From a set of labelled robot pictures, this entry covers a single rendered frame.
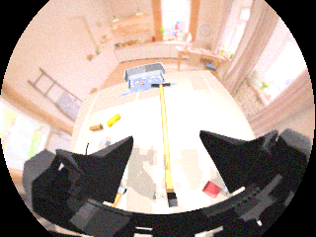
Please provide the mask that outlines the long orange l-shaped rod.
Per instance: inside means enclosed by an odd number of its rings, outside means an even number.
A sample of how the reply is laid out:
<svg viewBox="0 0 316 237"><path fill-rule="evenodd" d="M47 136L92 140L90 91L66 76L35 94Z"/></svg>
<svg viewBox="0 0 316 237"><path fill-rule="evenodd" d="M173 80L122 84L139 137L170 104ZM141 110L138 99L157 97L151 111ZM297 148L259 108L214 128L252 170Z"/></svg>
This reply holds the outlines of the long orange l-shaped rod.
<svg viewBox="0 0 316 237"><path fill-rule="evenodd" d="M119 185L119 190L118 193L116 195L118 195L115 198L115 204L111 204L111 206L114 206L116 208L116 205L118 205L119 202L119 198L121 198L121 195L125 194L127 191L127 189L125 187L123 187L122 185Z"/></svg>

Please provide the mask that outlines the red rectangular block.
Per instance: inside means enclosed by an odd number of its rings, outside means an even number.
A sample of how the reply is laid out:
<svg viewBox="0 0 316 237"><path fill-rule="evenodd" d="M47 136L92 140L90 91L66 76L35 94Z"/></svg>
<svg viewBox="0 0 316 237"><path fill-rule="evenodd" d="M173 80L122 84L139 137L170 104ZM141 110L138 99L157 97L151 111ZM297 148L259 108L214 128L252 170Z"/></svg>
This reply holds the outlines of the red rectangular block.
<svg viewBox="0 0 316 237"><path fill-rule="evenodd" d="M214 185L213 182L208 181L202 189L202 192L209 195L211 198L216 198L220 194L221 187Z"/></svg>

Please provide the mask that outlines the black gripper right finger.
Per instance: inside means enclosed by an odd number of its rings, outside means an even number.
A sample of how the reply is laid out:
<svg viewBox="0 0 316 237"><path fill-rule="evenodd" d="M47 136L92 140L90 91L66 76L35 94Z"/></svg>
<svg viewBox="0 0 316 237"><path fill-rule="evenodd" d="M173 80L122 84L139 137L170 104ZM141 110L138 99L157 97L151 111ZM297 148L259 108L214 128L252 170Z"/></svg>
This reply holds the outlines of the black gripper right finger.
<svg viewBox="0 0 316 237"><path fill-rule="evenodd" d="M276 141L279 129L270 131L270 134L262 134L261 138L254 138L252 141L244 141L229 137L229 135L210 133L201 129L198 138L201 139L206 153L212 159L226 189L230 194L242 189L241 183L248 178L250 171L254 169L264 147Z"/></svg>

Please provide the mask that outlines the yellow rectangular block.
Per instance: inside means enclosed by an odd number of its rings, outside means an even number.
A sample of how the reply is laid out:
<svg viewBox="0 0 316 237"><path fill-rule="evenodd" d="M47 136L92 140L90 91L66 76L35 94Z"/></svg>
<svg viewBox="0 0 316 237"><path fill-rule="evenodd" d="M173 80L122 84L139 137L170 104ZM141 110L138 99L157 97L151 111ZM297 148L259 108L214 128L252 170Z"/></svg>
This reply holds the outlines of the yellow rectangular block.
<svg viewBox="0 0 316 237"><path fill-rule="evenodd" d="M118 119L119 119L119 115L115 115L114 118L108 119L107 121L108 127L112 127L112 125L114 125L114 123L118 121Z"/></svg>

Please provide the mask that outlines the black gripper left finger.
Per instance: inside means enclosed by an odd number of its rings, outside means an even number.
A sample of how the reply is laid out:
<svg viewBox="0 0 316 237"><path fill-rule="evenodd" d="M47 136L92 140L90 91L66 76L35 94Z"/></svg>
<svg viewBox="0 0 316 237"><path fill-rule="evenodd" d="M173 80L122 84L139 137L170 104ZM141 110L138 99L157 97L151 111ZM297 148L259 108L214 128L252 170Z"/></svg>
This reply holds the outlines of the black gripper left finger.
<svg viewBox="0 0 316 237"><path fill-rule="evenodd" d="M115 198L118 196L116 194L133 146L133 137L130 135L92 154L72 153L63 149L55 151L56 157L59 157L64 167L70 167L72 171L82 174L92 189L102 195L102 198L106 198L105 202L115 204Z"/></svg>

